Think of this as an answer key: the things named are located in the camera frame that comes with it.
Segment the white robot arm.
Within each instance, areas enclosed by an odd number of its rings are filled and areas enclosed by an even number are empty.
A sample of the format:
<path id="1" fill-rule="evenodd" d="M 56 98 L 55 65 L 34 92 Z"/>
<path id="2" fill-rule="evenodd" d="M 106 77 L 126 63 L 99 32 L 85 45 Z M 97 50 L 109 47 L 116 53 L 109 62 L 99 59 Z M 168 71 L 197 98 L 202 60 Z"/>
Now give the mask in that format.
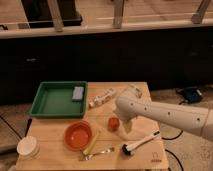
<path id="1" fill-rule="evenodd" d="M 213 109 L 149 101 L 134 85 L 125 88 L 115 104 L 123 122 L 143 116 L 213 142 Z"/>

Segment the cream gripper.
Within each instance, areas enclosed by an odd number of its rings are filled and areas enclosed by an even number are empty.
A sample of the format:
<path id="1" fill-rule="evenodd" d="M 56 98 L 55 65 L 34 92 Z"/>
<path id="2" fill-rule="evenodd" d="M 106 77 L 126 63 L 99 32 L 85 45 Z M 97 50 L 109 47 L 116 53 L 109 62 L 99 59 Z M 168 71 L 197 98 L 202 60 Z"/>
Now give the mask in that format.
<path id="1" fill-rule="evenodd" d="M 126 122 L 122 122 L 122 128 L 123 128 L 123 134 L 127 136 L 131 133 L 133 127 L 133 122 L 131 120 L 128 120 Z"/>

